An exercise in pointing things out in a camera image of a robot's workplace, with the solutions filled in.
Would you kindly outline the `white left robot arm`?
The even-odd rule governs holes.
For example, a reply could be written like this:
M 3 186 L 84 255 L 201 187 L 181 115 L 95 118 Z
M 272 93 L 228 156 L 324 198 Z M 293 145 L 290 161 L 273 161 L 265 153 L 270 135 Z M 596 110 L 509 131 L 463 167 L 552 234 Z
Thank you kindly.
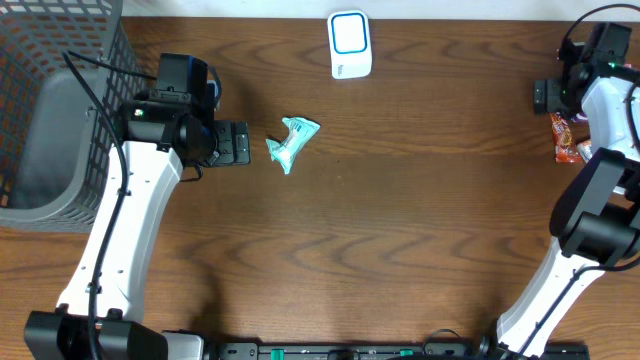
M 248 165 L 244 122 L 215 118 L 216 70 L 164 53 L 151 89 L 99 113 L 112 139 L 108 180 L 87 246 L 52 312 L 33 311 L 24 340 L 36 359 L 212 359 L 202 335 L 142 324 L 159 225 L 184 169 Z

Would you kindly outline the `teal tissue packet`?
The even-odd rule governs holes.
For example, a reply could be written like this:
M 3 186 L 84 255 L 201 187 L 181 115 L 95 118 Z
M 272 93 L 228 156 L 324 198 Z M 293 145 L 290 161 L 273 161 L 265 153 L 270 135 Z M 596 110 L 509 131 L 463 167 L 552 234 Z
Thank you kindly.
M 282 123 L 287 127 L 287 137 L 278 142 L 267 139 L 266 144 L 272 161 L 277 161 L 285 175 L 289 175 L 296 156 L 302 148 L 321 129 L 321 125 L 304 117 L 283 117 Z

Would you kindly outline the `orange tissue pack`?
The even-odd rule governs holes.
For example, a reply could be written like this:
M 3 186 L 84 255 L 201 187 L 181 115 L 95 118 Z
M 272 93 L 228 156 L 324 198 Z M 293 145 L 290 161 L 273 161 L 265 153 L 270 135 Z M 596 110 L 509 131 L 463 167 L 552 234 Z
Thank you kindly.
M 581 158 L 583 159 L 583 161 L 585 163 L 587 163 L 593 156 L 592 153 L 592 142 L 591 140 L 585 140 L 580 142 L 577 146 L 576 146 L 579 155 L 581 156 Z

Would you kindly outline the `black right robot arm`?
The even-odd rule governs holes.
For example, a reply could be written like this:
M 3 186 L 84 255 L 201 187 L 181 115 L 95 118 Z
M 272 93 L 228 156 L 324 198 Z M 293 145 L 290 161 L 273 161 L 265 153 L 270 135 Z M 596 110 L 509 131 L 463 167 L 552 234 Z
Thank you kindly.
M 540 358 L 579 296 L 607 272 L 639 263 L 639 73 L 627 67 L 631 28 L 604 22 L 588 40 L 563 38 L 558 78 L 534 84 L 537 114 L 586 116 L 592 156 L 550 218 L 545 258 L 497 320 L 494 359 Z

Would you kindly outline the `orange-red snack bar wrapper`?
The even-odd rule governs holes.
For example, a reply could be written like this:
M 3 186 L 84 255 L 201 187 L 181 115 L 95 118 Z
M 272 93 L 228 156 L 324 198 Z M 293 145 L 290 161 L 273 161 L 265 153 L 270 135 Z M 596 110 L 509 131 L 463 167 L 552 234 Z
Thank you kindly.
M 580 163 L 579 154 L 568 122 L 558 113 L 551 113 L 551 130 L 557 163 Z

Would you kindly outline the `purple pink floral liner pack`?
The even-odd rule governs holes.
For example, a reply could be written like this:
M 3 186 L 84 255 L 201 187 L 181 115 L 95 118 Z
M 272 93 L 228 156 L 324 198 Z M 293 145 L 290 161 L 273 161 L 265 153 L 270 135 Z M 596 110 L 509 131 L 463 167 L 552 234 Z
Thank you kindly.
M 575 114 L 571 117 L 571 121 L 574 123 L 587 123 L 588 122 L 588 118 L 585 114 L 583 113 L 578 113 Z

